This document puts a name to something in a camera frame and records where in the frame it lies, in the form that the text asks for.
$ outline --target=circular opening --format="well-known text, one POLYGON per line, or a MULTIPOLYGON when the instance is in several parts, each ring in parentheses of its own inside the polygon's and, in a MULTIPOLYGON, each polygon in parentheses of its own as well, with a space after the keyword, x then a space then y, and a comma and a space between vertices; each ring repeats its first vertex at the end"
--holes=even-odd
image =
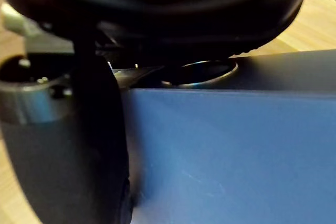
POLYGON ((33 54, 29 60, 14 56, 0 66, 0 81, 42 84, 69 72, 73 58, 66 54, 33 54))
POLYGON ((171 86, 195 86, 216 81, 237 69, 233 61, 200 61, 170 69, 162 77, 162 83, 171 86))

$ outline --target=blue surface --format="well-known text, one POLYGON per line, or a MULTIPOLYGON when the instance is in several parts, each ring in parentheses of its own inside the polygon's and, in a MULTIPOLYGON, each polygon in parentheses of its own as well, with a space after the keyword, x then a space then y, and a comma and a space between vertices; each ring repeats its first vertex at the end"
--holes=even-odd
POLYGON ((336 99, 132 90, 128 107, 134 224, 336 223, 336 99))

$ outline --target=scratch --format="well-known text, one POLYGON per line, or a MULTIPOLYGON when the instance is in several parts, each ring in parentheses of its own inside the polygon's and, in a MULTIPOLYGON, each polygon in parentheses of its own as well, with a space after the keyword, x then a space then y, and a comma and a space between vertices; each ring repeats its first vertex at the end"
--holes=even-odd
POLYGON ((182 171, 182 174, 187 176, 188 178, 200 183, 200 184, 202 183, 202 181, 200 179, 195 178, 193 175, 191 175, 190 173, 187 173, 185 170, 182 171))
POLYGON ((207 194, 205 194, 206 196, 209 196, 209 197, 215 197, 215 195, 214 194, 211 194, 211 193, 207 193, 207 194))
POLYGON ((218 183, 218 184, 219 184, 219 188, 220 188, 222 194, 225 194, 226 191, 225 191, 225 188, 224 188, 224 186, 222 185, 222 183, 218 183))

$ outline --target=wooden table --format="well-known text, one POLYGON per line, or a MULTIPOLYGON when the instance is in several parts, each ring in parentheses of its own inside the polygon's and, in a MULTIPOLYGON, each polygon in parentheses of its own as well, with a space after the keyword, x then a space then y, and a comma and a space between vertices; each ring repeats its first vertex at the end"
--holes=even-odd
MULTIPOLYGON (((305 0, 297 19, 284 33, 248 55, 336 49, 335 13, 334 0, 305 0)), ((22 39, 0 27, 0 57, 21 52, 22 39)), ((0 224, 37 223, 40 222, 17 183, 4 142, 0 140, 0 224)))

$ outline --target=black object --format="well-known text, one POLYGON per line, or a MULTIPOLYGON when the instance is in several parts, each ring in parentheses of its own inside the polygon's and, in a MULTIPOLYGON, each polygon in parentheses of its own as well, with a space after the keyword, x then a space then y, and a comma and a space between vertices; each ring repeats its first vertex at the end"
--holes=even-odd
POLYGON ((78 27, 101 25, 141 56, 139 61, 185 52, 188 62, 223 59, 255 49, 280 34, 302 0, 9 0, 22 14, 73 37, 78 27))

